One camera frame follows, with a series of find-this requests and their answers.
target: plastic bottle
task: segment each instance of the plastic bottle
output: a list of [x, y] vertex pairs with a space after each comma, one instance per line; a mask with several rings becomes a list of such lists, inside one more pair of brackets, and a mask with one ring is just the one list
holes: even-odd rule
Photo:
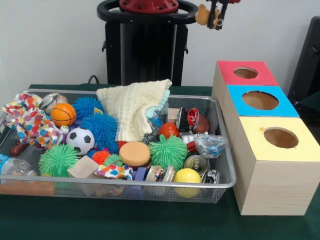
[[31, 170], [30, 164], [26, 161], [2, 154], [0, 154], [0, 174], [37, 176], [37, 173]]

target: green spiky ball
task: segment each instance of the green spiky ball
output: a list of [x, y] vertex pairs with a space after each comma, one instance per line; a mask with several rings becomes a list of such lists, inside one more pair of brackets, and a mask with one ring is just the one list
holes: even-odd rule
[[160, 165], [163, 168], [174, 166], [176, 171], [184, 167], [188, 154], [187, 145], [176, 136], [168, 139], [164, 135], [160, 136], [159, 142], [149, 144], [152, 165]]
[[78, 152], [70, 145], [57, 145], [44, 154], [39, 160], [39, 170], [42, 176], [68, 177], [67, 169], [78, 161]]
[[121, 167], [124, 163], [118, 154], [111, 154], [107, 157], [103, 165], [108, 166], [110, 164], [115, 164], [116, 166]]

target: black cable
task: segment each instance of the black cable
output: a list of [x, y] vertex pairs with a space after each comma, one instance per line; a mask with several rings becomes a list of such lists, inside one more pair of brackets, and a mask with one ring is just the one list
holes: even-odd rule
[[92, 80], [93, 78], [95, 79], [96, 84], [99, 84], [99, 80], [98, 80], [98, 78], [97, 78], [96, 75], [92, 75], [92, 76], [89, 78], [88, 84], [91, 83], [91, 80]]

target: circular hole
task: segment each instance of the circular hole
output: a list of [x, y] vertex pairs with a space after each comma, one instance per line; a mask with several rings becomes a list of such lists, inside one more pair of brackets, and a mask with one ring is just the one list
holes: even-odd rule
[[279, 105], [278, 99], [263, 91], [249, 91], [242, 95], [242, 100], [250, 107], [259, 110], [272, 110]]
[[299, 142], [297, 136], [285, 128], [268, 128], [264, 131], [264, 137], [272, 145], [283, 149], [294, 148]]
[[236, 68], [233, 70], [233, 73], [243, 79], [254, 79], [258, 75], [256, 70], [245, 66]]

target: white wall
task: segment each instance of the white wall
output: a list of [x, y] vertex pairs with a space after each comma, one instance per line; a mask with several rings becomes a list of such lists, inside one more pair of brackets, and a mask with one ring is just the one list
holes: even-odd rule
[[[30, 84], [82, 84], [91, 74], [107, 82], [99, 2], [0, 1], [1, 105]], [[319, 9], [319, 0], [242, 0], [228, 6], [221, 31], [189, 25], [182, 85], [212, 86], [217, 60], [262, 60], [288, 91]]]

